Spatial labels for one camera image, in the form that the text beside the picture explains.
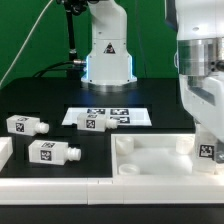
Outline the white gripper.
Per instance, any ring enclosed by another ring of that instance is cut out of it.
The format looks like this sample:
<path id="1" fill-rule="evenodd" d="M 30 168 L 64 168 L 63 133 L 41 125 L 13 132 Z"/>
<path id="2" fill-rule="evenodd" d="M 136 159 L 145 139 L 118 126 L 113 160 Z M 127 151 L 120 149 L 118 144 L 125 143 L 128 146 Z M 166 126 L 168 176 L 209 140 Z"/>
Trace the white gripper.
<path id="1" fill-rule="evenodd" d="M 184 109 L 224 142 L 224 76 L 206 77 L 202 88 L 190 87 L 185 75 L 179 76 L 179 83 Z M 224 164 L 224 147 L 216 149 L 215 161 Z"/>

